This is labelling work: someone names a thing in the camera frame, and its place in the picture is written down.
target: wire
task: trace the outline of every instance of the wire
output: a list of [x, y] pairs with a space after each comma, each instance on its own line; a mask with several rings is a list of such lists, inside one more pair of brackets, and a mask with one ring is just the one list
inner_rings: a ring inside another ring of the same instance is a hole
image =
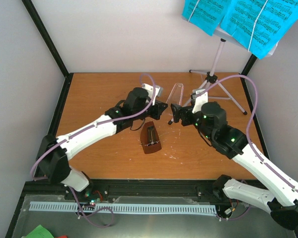
[[126, 117], [122, 117], [122, 118], [115, 118], [115, 119], [110, 119], [110, 120], [100, 121], [100, 122], [97, 123], [97, 125], [103, 125], [103, 124], [105, 124], [105, 123], [109, 123], [109, 122], [114, 122], [114, 121], [119, 121], [119, 120], [125, 120], [125, 119], [135, 118], [135, 117], [141, 115], [142, 113], [144, 113], [144, 112], [145, 112], [145, 111], [152, 105], [153, 100], [154, 100], [154, 98], [155, 98], [155, 82], [154, 82], [154, 79], [151, 77], [150, 74], [143, 73], [143, 74], [140, 75], [140, 78], [139, 78], [139, 82], [140, 82], [141, 85], [143, 84], [143, 82], [142, 82], [142, 78], [143, 78], [143, 76], [145, 76], [145, 75], [148, 76], [148, 77], [150, 78], [150, 80], [151, 80], [151, 82], [152, 82], [152, 86], [153, 86], [152, 97], [151, 97], [151, 99], [150, 99], [148, 105], [145, 106], [145, 108], [142, 109], [140, 112], [135, 113], [135, 114], [133, 114], [133, 115], [126, 116]]
[[229, 199], [229, 202], [230, 202], [230, 205], [232, 207], [232, 213], [233, 213], [233, 211], [235, 211], [236, 208], [237, 208], [237, 206], [238, 206], [238, 200], [236, 200], [236, 206], [235, 207], [233, 206], [233, 203], [232, 203], [232, 200], [231, 199]]
[[96, 190], [96, 191], [93, 192], [93, 194], [96, 194], [96, 193], [98, 193], [99, 199], [102, 202], [103, 201], [103, 196], [100, 194], [100, 192], [98, 190]]
[[[85, 206], [85, 204], [82, 205], [82, 209], [87, 208], [87, 207], [95, 207], [96, 205], [88, 205], [89, 203], [86, 203], [87, 205]], [[80, 210], [77, 208], [77, 212], [74, 212], [77, 216], [80, 216], [79, 214]]]
[[[76, 194], [75, 194], [74, 189], [73, 189], [72, 187], [69, 187], [69, 188], [70, 188], [70, 190], [71, 190], [71, 192], [72, 192], [72, 194], [73, 194], [73, 197], [74, 197], [74, 199], [75, 199], [75, 201], [76, 201], [76, 203], [77, 203], [77, 205], [78, 205], [78, 208], [79, 208], [80, 212], [82, 213], [82, 215], [83, 215], [83, 217], [85, 218], [85, 220], [88, 221], [88, 223], [90, 223], [91, 225], [93, 225], [93, 226], [95, 226], [95, 227], [98, 227], [98, 228], [106, 228], [106, 227], [109, 227], [109, 226], [111, 226], [111, 225], [113, 224], [113, 222], [114, 222], [114, 217], [115, 217], [113, 210], [111, 210], [109, 207], [102, 207], [102, 208], [99, 208], [99, 209], [97, 209], [96, 211], [92, 212], [91, 214], [86, 215], [86, 214], [84, 213], [84, 211], [83, 211], [83, 208], [81, 207], [81, 205], [80, 205], [80, 203], [79, 203], [79, 201], [78, 201], [78, 198], [77, 198], [77, 196], [76, 196]], [[92, 215], [95, 215], [97, 212], [102, 211], [102, 210], [108, 210], [108, 211], [110, 211], [110, 213], [111, 213], [111, 222], [110, 222], [109, 224], [105, 225], [105, 226], [97, 225], [97, 224], [91, 222], [90, 219], [88, 218], [88, 217], [91, 217]]]
[[[253, 150], [253, 152], [255, 153], [256, 157], [261, 161], [263, 162], [264, 159], [260, 156], [260, 154], [255, 150], [254, 146], [253, 146], [253, 143], [252, 141], [250, 140], [250, 136], [249, 136], [249, 128], [250, 128], [250, 125], [253, 121], [253, 118], [255, 116], [255, 111], [256, 111], [256, 108], [257, 108], [257, 103], [258, 103], [258, 92], [257, 92], [257, 88], [256, 88], [256, 85], [255, 83], [253, 82], [253, 80], [251, 80], [249, 77], [245, 76], [245, 75], [242, 75], [242, 74], [234, 74], [234, 75], [230, 75], [230, 76], [227, 76], [225, 78], [222, 78], [221, 80], [218, 80], [216, 81], [214, 84], [212, 84], [209, 88], [207, 88], [206, 90], [204, 90], [203, 92], [197, 94], [197, 97], [198, 96], [201, 96], [202, 94], [205, 94], [206, 92], [208, 92], [210, 89], [214, 88], [216, 85], [218, 85], [219, 83], [225, 81], [225, 80], [228, 80], [230, 78], [235, 78], [235, 77], [238, 77], [238, 78], [244, 78], [246, 80], [248, 80], [252, 85], [253, 85], [253, 88], [254, 88], [254, 92], [255, 92], [255, 103], [254, 103], [254, 108], [253, 108], [253, 111], [251, 113], [251, 116], [249, 118], [249, 121], [248, 121], [248, 124], [247, 124], [247, 127], [246, 127], [246, 138], [247, 138], [247, 141], [248, 141], [248, 144], [250, 146], [250, 148]], [[285, 179], [282, 175], [280, 175], [276, 170], [274, 170], [274, 168], [272, 168], [268, 163], [263, 163], [267, 168], [269, 168], [277, 177], [279, 177], [282, 181], [284, 181], [289, 187], [291, 187], [294, 191], [296, 191], [298, 193], [298, 189], [295, 189], [295, 186], [292, 185], [287, 179]]]
[[[235, 217], [235, 218], [228, 218], [227, 221], [236, 221], [242, 217], [244, 217], [250, 210], [250, 206], [246, 209], [245, 212], [243, 212], [241, 215], [239, 215], [238, 217]], [[222, 219], [222, 217], [220, 217], [218, 214], [216, 214], [216, 217], [219, 218], [219, 219]]]
[[67, 140], [62, 140], [61, 142], [55, 144], [54, 146], [52, 146], [50, 149], [48, 149], [46, 152], [44, 152], [43, 155], [41, 155], [41, 157], [34, 163], [34, 165], [32, 166], [31, 170], [30, 170], [30, 175], [32, 176], [33, 180], [42, 180], [42, 179], [47, 179], [47, 177], [34, 177], [34, 171], [36, 169], [36, 167], [38, 166], [38, 164], [53, 150], [55, 150], [58, 146], [62, 145], [63, 143], [65, 143]]
[[[145, 106], [144, 109], [142, 109], [140, 112], [136, 113], [136, 114], [133, 114], [133, 115], [130, 115], [130, 116], [127, 116], [127, 117], [121, 117], [121, 118], [115, 118], [115, 119], [110, 119], [110, 120], [104, 120], [104, 121], [100, 121], [96, 124], [97, 125], [102, 125], [102, 124], [105, 124], [105, 123], [109, 123], [109, 122], [114, 122], [114, 121], [119, 121], [119, 120], [125, 120], [125, 119], [130, 119], [130, 118], [134, 118], [134, 117], [137, 117], [139, 116], [140, 114], [144, 113], [153, 103], [153, 100], [154, 100], [154, 97], [155, 97], [155, 82], [154, 82], [154, 79], [151, 77], [150, 74], [147, 74], [147, 73], [143, 73], [140, 75], [140, 78], [139, 78], [139, 81], [140, 81], [140, 84], [143, 84], [142, 83], [142, 77], [143, 76], [148, 76], [152, 82], [152, 86], [153, 86], [153, 96], [152, 98], [150, 99], [149, 103], [147, 104], [147, 106]], [[95, 125], [90, 125], [88, 127], [85, 127], [84, 129], [72, 134], [71, 136], [69, 136], [69, 139], [73, 139], [75, 136], [78, 136], [79, 134], [91, 129], [91, 128], [94, 128]], [[58, 146], [62, 145], [63, 143], [67, 142], [66, 139], [62, 140], [61, 142], [55, 144], [54, 146], [52, 146], [50, 149], [48, 149], [43, 155], [41, 155], [38, 160], [34, 163], [34, 165], [32, 166], [31, 170], [30, 170], [30, 175], [32, 176], [33, 180], [42, 180], [42, 179], [47, 179], [47, 177], [34, 177], [34, 173], [35, 173], [35, 170], [36, 170], [36, 167], [38, 166], [38, 164], [50, 153], [52, 152], [53, 150], [55, 150]]]
[[131, 126], [130, 130], [132, 130], [132, 131], [139, 130], [141, 127], [143, 127], [143, 125], [145, 124], [145, 121], [146, 121], [146, 119], [143, 119], [143, 123], [141, 123], [141, 125], [137, 129], [132, 129], [133, 126]]
[[125, 100], [120, 100], [120, 101], [116, 104], [116, 106], [119, 107], [120, 104], [122, 104], [122, 103], [124, 103], [124, 102], [125, 102]]

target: sheet music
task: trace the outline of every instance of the sheet music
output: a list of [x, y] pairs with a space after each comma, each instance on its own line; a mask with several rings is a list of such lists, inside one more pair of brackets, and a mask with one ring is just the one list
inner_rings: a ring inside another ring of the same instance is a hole
[[[248, 49], [254, 21], [266, 0], [231, 0], [221, 28]], [[250, 51], [262, 59], [298, 19], [298, 0], [268, 0], [259, 16]]]
[[182, 16], [210, 36], [227, 11], [230, 0], [185, 0]]

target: black metal frame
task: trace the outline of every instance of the black metal frame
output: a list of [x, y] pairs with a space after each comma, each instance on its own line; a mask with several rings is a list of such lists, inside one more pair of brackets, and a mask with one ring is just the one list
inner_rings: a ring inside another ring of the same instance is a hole
[[[43, 40], [53, 55], [57, 65], [65, 77], [63, 88], [52, 118], [52, 122], [49, 128], [49, 132], [52, 135], [56, 135], [57, 129], [61, 120], [62, 112], [65, 106], [66, 98], [71, 86], [73, 73], [69, 73], [66, 69], [61, 56], [59, 55], [51, 37], [49, 36], [38, 12], [35, 9], [31, 0], [22, 0], [24, 6], [28, 10], [34, 24], [38, 28]], [[242, 75], [247, 75], [253, 67], [257, 57], [251, 55], [248, 62], [246, 63]], [[245, 80], [241, 78], [243, 89], [251, 110], [253, 110], [252, 101], [245, 83]], [[260, 139], [261, 146], [265, 156], [268, 158], [267, 149], [264, 143], [263, 135], [261, 133], [257, 117], [254, 117], [254, 123]], [[107, 179], [92, 179], [94, 184], [99, 185], [100, 191], [107, 191], [106, 199], [111, 200], [118, 196], [181, 196], [191, 198], [200, 202], [210, 202], [214, 205], [225, 205], [229, 202], [216, 201], [212, 196], [202, 193], [199, 196], [199, 191], [205, 191], [210, 188], [214, 180], [107, 180]], [[263, 185], [257, 180], [247, 181], [249, 184], [256, 187], [263, 187]], [[37, 182], [26, 182], [21, 193], [19, 202], [17, 204], [14, 216], [11, 220], [9, 229], [6, 234], [6, 238], [10, 238], [13, 235], [14, 227], [16, 225], [24, 197], [31, 194], [65, 194], [66, 188], [60, 184], [51, 185], [45, 181]], [[296, 237], [298, 238], [298, 227], [295, 229]]]

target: white robotic arm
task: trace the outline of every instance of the white robotic arm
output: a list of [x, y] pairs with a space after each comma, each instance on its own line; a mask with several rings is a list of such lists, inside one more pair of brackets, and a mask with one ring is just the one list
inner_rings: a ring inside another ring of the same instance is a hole
[[214, 184], [218, 199], [237, 199], [271, 214], [281, 226], [293, 230], [298, 225], [298, 182], [291, 179], [252, 144], [246, 135], [227, 125], [226, 112], [216, 102], [207, 101], [207, 93], [191, 95], [192, 106], [171, 104], [174, 122], [194, 125], [200, 136], [218, 152], [250, 171], [268, 190], [259, 189], [222, 175]]
[[[168, 106], [156, 100], [156, 97], [161, 95], [162, 90], [161, 87], [156, 85], [155, 93], [153, 93], [152, 86], [143, 84], [142, 88], [134, 88], [128, 94], [126, 100], [120, 101], [90, 124], [57, 138], [51, 135], [45, 136], [38, 153], [38, 160], [41, 160], [39, 163], [40, 169], [51, 183], [60, 182], [73, 187], [78, 192], [85, 190], [85, 195], [88, 196], [90, 193], [88, 187], [91, 187], [90, 179], [83, 172], [69, 166], [68, 160], [91, 144], [131, 127], [134, 120], [145, 119], [146, 117], [160, 119], [162, 112]], [[152, 101], [152, 106], [148, 107], [143, 113], [139, 113], [148, 106], [150, 101]], [[42, 155], [50, 147], [58, 144], [59, 146], [42, 160]]]

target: black cable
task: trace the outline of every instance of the black cable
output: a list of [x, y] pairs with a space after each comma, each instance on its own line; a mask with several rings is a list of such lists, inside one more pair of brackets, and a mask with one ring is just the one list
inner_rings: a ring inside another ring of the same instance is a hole
[[132, 131], [139, 130], [141, 127], [143, 127], [143, 125], [145, 124], [145, 121], [146, 121], [146, 119], [143, 119], [143, 123], [141, 123], [141, 125], [137, 129], [132, 129], [133, 126], [131, 126], [130, 130], [132, 130]]
[[120, 106], [120, 104], [122, 104], [122, 103], [124, 103], [125, 102], [125, 100], [120, 100], [117, 104], [116, 104], [116, 106], [118, 107], [118, 106]]

